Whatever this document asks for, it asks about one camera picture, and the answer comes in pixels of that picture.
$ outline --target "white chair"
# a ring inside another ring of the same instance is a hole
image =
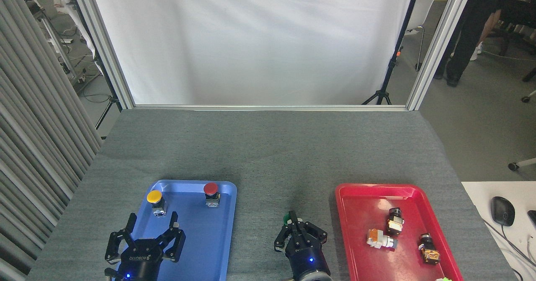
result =
[[[410,21],[407,24],[406,35],[412,31],[416,31],[417,28],[423,29],[423,36],[421,37],[421,46],[419,47],[419,59],[417,64],[415,64],[415,70],[421,68],[421,51],[423,50],[423,40],[425,38],[425,29],[423,24],[425,23],[426,16],[432,6],[434,0],[415,0],[415,5],[413,6],[413,12],[411,13]]]

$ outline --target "white desk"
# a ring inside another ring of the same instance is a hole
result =
[[[508,199],[515,207],[515,220],[512,226],[504,227],[504,233],[526,255],[528,255],[527,246],[530,240],[530,250],[533,255],[536,254],[536,227],[527,215],[528,210],[536,210],[536,199],[534,198],[536,182],[462,182],[462,184],[471,201],[477,207],[480,216],[499,232],[501,225],[492,219],[491,200],[494,196]],[[523,275],[524,281],[536,280],[536,269],[531,268],[529,264],[524,264],[502,237],[491,229],[490,233],[510,266]]]

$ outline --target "white sneaker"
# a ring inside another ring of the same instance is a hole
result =
[[[470,61],[475,61],[478,58],[478,47],[474,49],[473,55],[471,56]]]

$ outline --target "gray table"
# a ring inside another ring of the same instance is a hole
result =
[[[465,280],[516,280],[419,112],[154,109],[121,113],[29,280],[103,279],[109,233],[159,179],[236,184],[230,281],[291,276],[287,258],[273,251],[289,209],[329,233],[323,251],[332,276],[348,280],[340,183],[421,187]]]

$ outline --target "black pants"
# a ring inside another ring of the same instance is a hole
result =
[[[437,68],[437,73],[447,77],[460,77],[473,55],[486,21],[497,8],[498,0],[468,0],[454,28],[452,37]]]

